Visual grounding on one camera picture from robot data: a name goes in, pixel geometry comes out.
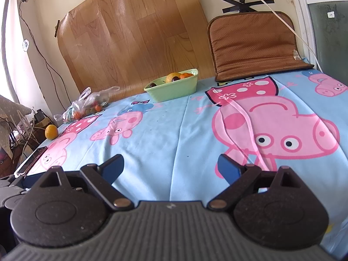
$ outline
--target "white sticker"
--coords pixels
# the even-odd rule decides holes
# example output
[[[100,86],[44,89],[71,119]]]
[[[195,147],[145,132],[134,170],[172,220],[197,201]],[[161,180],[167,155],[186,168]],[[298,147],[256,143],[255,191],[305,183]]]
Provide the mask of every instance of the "white sticker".
[[[328,18],[332,19],[335,17],[335,12],[328,12]]]

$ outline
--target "pink cheek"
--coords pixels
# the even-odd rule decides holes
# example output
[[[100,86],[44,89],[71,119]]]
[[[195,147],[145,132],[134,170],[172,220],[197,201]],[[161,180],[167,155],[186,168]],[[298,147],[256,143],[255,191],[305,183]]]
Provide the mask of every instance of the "pink cheek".
[[[245,118],[242,114],[234,113],[227,116],[223,122],[227,129],[237,129],[245,123]]]
[[[137,118],[136,117],[131,117],[129,120],[128,120],[128,122],[130,123],[130,124],[132,124],[132,123],[134,123],[134,122],[136,122],[137,121]]]

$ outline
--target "cartoon pig mouth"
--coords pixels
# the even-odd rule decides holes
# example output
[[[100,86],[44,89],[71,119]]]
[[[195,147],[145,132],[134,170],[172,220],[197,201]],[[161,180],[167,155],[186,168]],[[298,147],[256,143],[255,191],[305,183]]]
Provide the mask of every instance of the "cartoon pig mouth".
[[[258,105],[256,105],[256,106],[253,106],[252,108],[250,108],[249,112],[252,112],[252,111],[254,111],[257,107],[264,106],[264,105],[279,105],[279,106],[283,107],[284,110],[288,110],[288,108],[287,108],[284,104],[275,103],[275,102],[269,102],[269,103],[261,103],[261,104],[258,104]]]

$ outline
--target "transparent plastic bag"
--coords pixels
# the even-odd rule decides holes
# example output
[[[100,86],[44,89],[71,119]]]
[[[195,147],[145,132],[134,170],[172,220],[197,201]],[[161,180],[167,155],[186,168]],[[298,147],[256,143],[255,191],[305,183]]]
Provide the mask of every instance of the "transparent plastic bag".
[[[65,124],[69,124],[83,117],[98,113],[109,103],[110,95],[113,95],[119,90],[119,86],[114,86],[106,90],[91,93],[91,88],[88,87],[82,92],[77,101],[71,103],[71,106],[63,115],[55,115],[54,119],[56,121],[63,120]]]

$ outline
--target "plastic fruit basket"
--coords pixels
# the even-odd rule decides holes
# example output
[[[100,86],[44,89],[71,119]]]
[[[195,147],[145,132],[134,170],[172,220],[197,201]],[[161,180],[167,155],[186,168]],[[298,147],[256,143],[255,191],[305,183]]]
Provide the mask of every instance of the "plastic fruit basket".
[[[150,94],[155,102],[164,102],[195,93],[197,89],[198,70],[189,69],[180,73],[191,73],[193,76],[168,83],[164,82],[167,76],[160,77],[151,81],[151,83],[157,86],[150,87],[151,83],[149,83],[145,86],[144,90]]]

